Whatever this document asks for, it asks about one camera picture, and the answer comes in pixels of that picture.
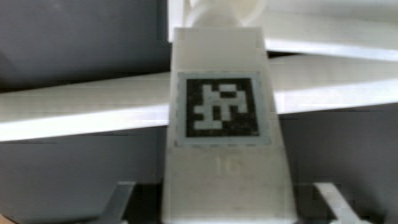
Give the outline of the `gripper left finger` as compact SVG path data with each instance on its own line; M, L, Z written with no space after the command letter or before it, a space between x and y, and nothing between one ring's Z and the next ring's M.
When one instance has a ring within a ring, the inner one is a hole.
M159 187L118 182L93 224L159 224Z

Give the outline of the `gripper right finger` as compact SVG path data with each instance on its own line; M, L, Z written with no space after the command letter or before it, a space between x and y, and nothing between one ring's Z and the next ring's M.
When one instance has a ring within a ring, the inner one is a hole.
M372 224L355 213L335 184L330 182L314 182L312 189L321 197L328 215L321 218L308 218L298 215L294 224Z

